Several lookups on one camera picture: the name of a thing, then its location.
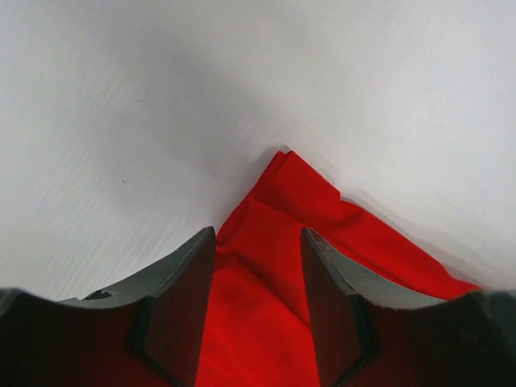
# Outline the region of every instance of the red cloth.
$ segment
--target red cloth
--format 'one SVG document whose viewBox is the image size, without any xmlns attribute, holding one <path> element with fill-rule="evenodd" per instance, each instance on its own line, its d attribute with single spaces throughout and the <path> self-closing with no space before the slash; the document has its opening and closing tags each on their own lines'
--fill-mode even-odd
<svg viewBox="0 0 516 387">
<path fill-rule="evenodd" d="M 353 260 L 413 290 L 455 298 L 476 286 L 278 152 L 217 237 L 198 387 L 316 387 L 300 235 L 314 228 Z"/>
</svg>

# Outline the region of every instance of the white backdrop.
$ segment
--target white backdrop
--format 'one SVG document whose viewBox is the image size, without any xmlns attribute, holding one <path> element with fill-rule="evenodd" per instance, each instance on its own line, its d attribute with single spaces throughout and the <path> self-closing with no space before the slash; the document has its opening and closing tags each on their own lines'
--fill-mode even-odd
<svg viewBox="0 0 516 387">
<path fill-rule="evenodd" d="M 0 286 L 125 277 L 290 147 L 454 273 L 516 287 L 515 21 L 502 0 L 0 0 Z"/>
</svg>

